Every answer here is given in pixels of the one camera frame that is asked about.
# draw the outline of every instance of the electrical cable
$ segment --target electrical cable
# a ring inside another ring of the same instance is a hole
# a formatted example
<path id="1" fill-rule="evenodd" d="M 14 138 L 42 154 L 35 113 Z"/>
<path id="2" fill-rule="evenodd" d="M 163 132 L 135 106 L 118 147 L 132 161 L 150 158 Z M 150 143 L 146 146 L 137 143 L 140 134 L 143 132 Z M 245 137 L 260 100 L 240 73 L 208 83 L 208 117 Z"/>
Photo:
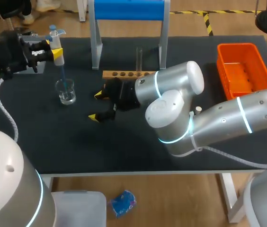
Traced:
<path id="1" fill-rule="evenodd" d="M 204 148 L 206 150 L 209 150 L 209 151 L 212 151 L 212 152 L 214 152 L 216 154 L 225 156 L 225 157 L 230 158 L 232 160 L 235 160 L 237 162 L 243 163 L 245 165 L 251 166 L 251 167 L 260 168 L 260 169 L 267 169 L 267 164 L 259 164 L 259 163 L 255 163 L 255 162 L 249 162 L 247 160 L 244 160 L 242 158 L 227 154 L 227 153 L 225 153 L 223 151 L 220 151 L 220 150 L 212 148 L 212 147 L 207 147 L 206 146 L 206 147 L 202 147 L 202 148 Z"/>
<path id="2" fill-rule="evenodd" d="M 3 82 L 4 82 L 4 80 L 0 79 L 0 86 L 2 85 Z M 14 129 L 14 134 L 15 134 L 14 141 L 17 142 L 18 138 L 19 138 L 19 132 L 18 132 L 17 124 L 16 124 L 15 120 L 12 118 L 12 116 L 5 109 L 5 107 L 3 106 L 1 100 L 0 100 L 0 109 L 3 111 L 3 113 L 6 115 L 6 117 L 10 121 L 10 123 L 11 123 L 11 125 L 12 125 L 12 127 Z M 218 149 L 215 149 L 215 148 L 212 148 L 212 147 L 208 147 L 208 146 L 201 147 L 201 148 L 209 150 L 209 151 L 214 152 L 216 154 L 225 156 L 227 158 L 230 158 L 232 160 L 235 160 L 237 162 L 243 163 L 243 164 L 251 166 L 251 167 L 260 168 L 260 169 L 267 169 L 267 164 L 259 164 L 259 163 L 255 163 L 255 162 L 250 162 L 250 161 L 244 160 L 244 159 L 236 157 L 234 155 L 227 154 L 227 153 L 225 153 L 225 152 L 223 152 L 221 150 L 218 150 Z"/>
<path id="3" fill-rule="evenodd" d="M 4 80 L 0 79 L 0 86 L 2 85 L 3 82 L 4 82 Z M 3 113 L 8 118 L 8 120 L 10 121 L 10 123 L 11 123 L 11 125 L 13 127 L 13 129 L 14 129 L 14 141 L 17 143 L 18 142 L 18 138 L 19 138 L 19 131 L 18 131 L 17 124 L 16 124 L 15 120 L 12 118 L 12 116 L 9 114 L 9 112 L 5 109 L 5 107 L 3 106 L 1 100 L 0 100 L 0 109 L 3 111 Z"/>

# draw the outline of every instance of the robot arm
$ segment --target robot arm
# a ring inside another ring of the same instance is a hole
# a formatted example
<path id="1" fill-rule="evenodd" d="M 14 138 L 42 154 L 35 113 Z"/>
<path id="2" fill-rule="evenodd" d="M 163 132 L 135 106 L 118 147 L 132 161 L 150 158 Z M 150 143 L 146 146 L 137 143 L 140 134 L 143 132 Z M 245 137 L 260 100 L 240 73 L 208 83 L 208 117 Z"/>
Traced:
<path id="1" fill-rule="evenodd" d="M 0 78 L 3 80 L 12 78 L 13 73 L 21 72 L 31 67 L 37 72 L 39 61 L 54 61 L 56 64 L 64 64 L 63 49 L 56 44 L 60 43 L 54 36 L 54 42 L 43 40 L 36 44 L 28 44 L 19 37 L 15 31 L 4 31 L 0 34 Z M 33 55 L 33 51 L 44 50 L 44 53 Z"/>
<path id="2" fill-rule="evenodd" d="M 149 105 L 147 123 L 175 156 L 183 157 L 200 147 L 267 128 L 267 90 L 220 103 L 197 116 L 190 113 L 193 96 L 204 89 L 202 72 L 193 61 L 136 81 L 114 80 L 120 84 L 119 89 L 112 89 L 111 84 L 116 83 L 109 81 L 100 96 L 109 97 L 121 111 Z M 99 122 L 105 120 L 97 119 L 97 114 L 94 117 Z"/>

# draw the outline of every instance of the orange basket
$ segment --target orange basket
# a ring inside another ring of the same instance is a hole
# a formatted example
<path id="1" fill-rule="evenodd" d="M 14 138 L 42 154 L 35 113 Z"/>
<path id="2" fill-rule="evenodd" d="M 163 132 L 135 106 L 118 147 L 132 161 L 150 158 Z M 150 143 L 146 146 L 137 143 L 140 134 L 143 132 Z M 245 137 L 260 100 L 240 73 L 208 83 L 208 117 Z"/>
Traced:
<path id="1" fill-rule="evenodd" d="M 267 68 L 254 44 L 218 45 L 217 68 L 227 100 L 267 89 Z"/>

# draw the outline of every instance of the black table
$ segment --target black table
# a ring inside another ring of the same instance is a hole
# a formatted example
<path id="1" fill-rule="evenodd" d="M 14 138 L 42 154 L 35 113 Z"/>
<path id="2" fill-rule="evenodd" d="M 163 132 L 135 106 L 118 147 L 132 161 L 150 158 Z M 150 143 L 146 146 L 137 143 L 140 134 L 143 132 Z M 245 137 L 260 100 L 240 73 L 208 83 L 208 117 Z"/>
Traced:
<path id="1" fill-rule="evenodd" d="M 267 66 L 262 36 L 170 37 L 167 67 L 196 61 L 205 89 L 192 102 L 203 110 L 226 100 L 216 68 L 220 43 L 254 43 Z M 135 49 L 143 48 L 143 70 L 159 69 L 157 38 L 103 38 L 100 70 L 91 69 L 88 38 L 62 39 L 65 72 L 75 81 L 77 101 L 60 104 L 54 84 L 60 70 L 47 63 L 44 74 L 15 75 L 0 88 L 2 103 L 19 128 L 19 146 L 41 174 L 102 174 L 130 172 L 231 172 L 255 168 L 211 151 L 171 156 L 144 118 L 145 109 L 117 112 L 115 121 L 96 123 L 88 115 L 108 108 L 93 95 L 104 83 L 102 70 L 134 70 Z M 0 131 L 13 137 L 0 110 Z M 267 164 L 267 130 L 210 145 L 248 161 Z"/>

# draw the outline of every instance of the shoe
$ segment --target shoe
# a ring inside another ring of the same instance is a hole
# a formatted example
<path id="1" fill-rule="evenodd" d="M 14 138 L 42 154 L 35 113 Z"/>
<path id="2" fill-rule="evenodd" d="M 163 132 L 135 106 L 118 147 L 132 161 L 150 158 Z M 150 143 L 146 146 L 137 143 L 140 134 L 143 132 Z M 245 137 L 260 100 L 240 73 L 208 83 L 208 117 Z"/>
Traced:
<path id="1" fill-rule="evenodd" d="M 47 12 L 49 10 L 58 9 L 60 6 L 60 0 L 38 0 L 36 10 L 39 12 Z"/>
<path id="2" fill-rule="evenodd" d="M 33 11 L 31 14 L 27 15 L 27 16 L 24 16 L 22 15 L 23 17 L 23 21 L 22 21 L 22 24 L 24 25 L 31 25 L 34 23 L 34 21 L 40 16 L 40 13 L 39 12 L 35 12 Z"/>

